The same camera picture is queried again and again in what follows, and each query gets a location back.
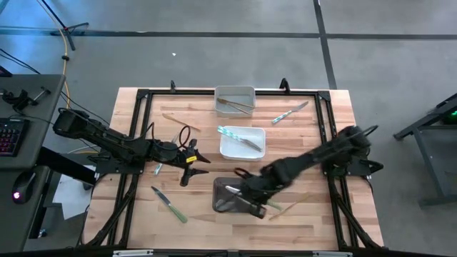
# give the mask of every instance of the white bowl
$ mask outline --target white bowl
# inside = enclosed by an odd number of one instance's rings
[[[251,128],[240,126],[224,126],[225,129],[236,134],[237,136],[252,141],[262,148],[262,152],[241,143],[231,137],[221,135],[221,154],[228,160],[237,161],[260,161],[266,152],[265,131],[263,128]]]

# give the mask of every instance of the utensil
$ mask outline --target utensil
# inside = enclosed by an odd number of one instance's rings
[[[159,196],[159,198],[170,208],[170,210],[173,211],[174,215],[176,215],[176,217],[178,217],[182,223],[187,222],[187,217],[182,214],[182,212],[180,212],[175,206],[172,206],[170,200],[168,200],[167,197],[163,195],[162,192],[160,192],[160,190],[153,186],[151,188],[154,190],[156,195]]]
[[[178,137],[179,137],[179,133],[177,133],[173,139],[171,140],[172,143],[176,142],[176,140],[178,140]],[[157,176],[160,172],[160,170],[162,169],[162,166],[163,164],[162,163],[159,163],[156,167],[156,169],[154,170],[154,175]]]
[[[309,197],[309,194],[308,193],[305,193],[298,201],[296,201],[295,203],[292,203],[289,207],[285,208],[284,211],[270,217],[268,220],[271,221],[272,219],[275,219],[275,218],[278,218],[279,216],[285,214],[285,212],[287,212],[288,210],[290,210],[292,207],[294,207],[297,203],[301,203],[303,201],[305,201],[307,198]]]
[[[247,201],[247,200],[245,200],[244,198],[241,197],[242,194],[240,193],[239,189],[234,188],[233,186],[226,186],[226,189],[227,189],[228,192],[236,194],[236,196],[238,196],[242,201],[251,204],[249,201]],[[282,211],[282,207],[280,207],[277,203],[275,203],[272,200],[268,200],[266,202],[266,205],[271,206],[271,207],[275,208],[276,210]]]
[[[308,104],[308,101],[300,104],[299,106],[295,107],[294,109],[291,109],[290,111],[286,112],[285,114],[279,116],[278,118],[272,120],[271,122],[273,124],[277,124],[281,119],[284,119],[286,118],[287,116],[289,116],[291,113],[293,112],[296,112],[296,111],[300,111],[303,107],[305,107],[306,105]]]
[[[262,152],[262,148],[260,148],[260,146],[257,146],[256,144],[254,144],[253,142],[249,141],[248,139],[244,139],[244,138],[241,138],[239,136],[237,136],[236,134],[230,132],[229,130],[223,128],[222,126],[218,126],[217,127],[217,131],[219,133],[222,133],[223,135],[225,136],[228,136],[230,138],[233,138],[235,140],[238,140],[240,141],[241,143],[244,143],[246,144],[247,146],[259,151],[259,152]]]
[[[177,122],[177,123],[179,123],[179,124],[183,124],[183,125],[185,125],[185,126],[190,126],[191,128],[195,129],[196,131],[201,132],[201,129],[196,128],[196,127],[194,127],[194,126],[191,126],[191,125],[189,125],[189,124],[187,124],[187,123],[185,123],[185,122],[183,122],[183,121],[177,120],[177,119],[171,117],[171,116],[168,115],[168,114],[162,114],[162,116],[163,116],[165,119],[169,119],[169,120],[171,120],[171,121],[175,121],[175,122]]]
[[[237,109],[238,111],[244,112],[245,114],[250,114],[249,112],[244,111],[243,109],[234,106],[233,104],[231,104],[230,102],[228,102],[228,101],[225,100],[225,99],[217,98],[217,101],[218,101],[219,103],[221,103],[221,104],[226,104],[226,105],[228,105],[228,106],[234,107],[234,108]]]
[[[255,106],[252,106],[252,105],[237,103],[237,102],[229,101],[229,100],[222,99],[222,98],[219,98],[219,97],[217,98],[217,100],[218,100],[219,103],[221,103],[221,104],[230,103],[230,104],[238,104],[238,105],[245,106],[245,107],[249,107],[249,108],[253,108],[253,109],[256,108]]]

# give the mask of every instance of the butcher block tabletop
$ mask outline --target butcher block tabletop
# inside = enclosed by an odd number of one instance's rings
[[[139,88],[120,88],[111,118],[111,128],[129,134],[136,92]],[[331,103],[338,131],[354,125],[351,99],[347,90],[330,90]],[[271,120],[309,101],[298,112],[273,125]],[[328,125],[324,102],[323,115]],[[140,111],[143,117],[144,106]],[[214,111],[214,96],[155,95],[149,121],[155,123],[154,136],[170,141],[183,125],[165,119],[168,114],[194,126],[191,138],[198,140],[197,148],[211,163],[195,162],[192,167],[209,171],[193,176],[188,186],[179,185],[183,170],[163,166],[154,175],[157,163],[147,163],[140,175],[131,220],[129,248],[167,249],[238,249],[238,250],[338,250],[335,227],[328,193],[328,184],[321,167],[314,166],[293,182],[289,188],[272,199],[283,208],[303,197],[284,215],[268,219],[278,211],[266,206],[267,214],[259,219],[247,213],[217,213],[212,209],[213,182],[218,177],[236,177],[234,168],[251,173],[278,158],[298,156],[321,145],[316,106],[312,96],[257,96],[251,118],[219,118]],[[138,122],[137,135],[141,127]],[[266,132],[266,155],[261,161],[230,161],[220,154],[221,134],[217,126],[248,126]],[[96,185],[84,227],[83,242],[90,241],[113,212],[120,175],[109,174]],[[370,186],[359,177],[347,178],[354,216],[372,239],[383,245]],[[184,213],[189,221],[182,223],[151,189],[157,187]],[[350,243],[348,226],[342,216],[346,242]],[[119,219],[116,242],[120,239],[124,216]]]

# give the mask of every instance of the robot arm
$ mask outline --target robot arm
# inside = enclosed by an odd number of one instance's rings
[[[347,166],[352,156],[366,153],[370,142],[366,136],[376,129],[373,126],[362,131],[358,126],[348,126],[336,138],[307,153],[297,157],[276,160],[260,170],[261,175],[255,176],[247,171],[237,175],[243,178],[240,195],[253,205],[262,208],[272,196],[289,187],[300,173],[316,164],[326,163],[333,167]],[[252,213],[263,218],[264,211]]]
[[[207,171],[190,168],[194,161],[210,163],[196,149],[196,139],[191,139],[188,146],[179,147],[171,142],[154,138],[145,139],[145,135],[141,135],[138,138],[129,138],[127,135],[106,127],[100,121],[90,119],[89,115],[83,111],[59,109],[59,113],[59,117],[53,126],[56,134],[67,138],[80,138],[94,143],[111,153],[113,158],[122,163],[157,161],[183,168],[182,186],[187,186],[191,176],[207,173]]]

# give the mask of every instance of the green utensil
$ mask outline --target green utensil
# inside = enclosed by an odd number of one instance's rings
[[[182,223],[187,222],[187,217],[182,214],[182,212],[180,212],[175,206],[171,205],[170,200],[168,200],[167,197],[162,192],[160,192],[160,190],[153,186],[151,188],[154,190],[154,192],[156,192],[157,196],[159,196],[159,198],[170,208],[170,210],[173,211],[174,215],[176,215],[176,217],[178,217]]]

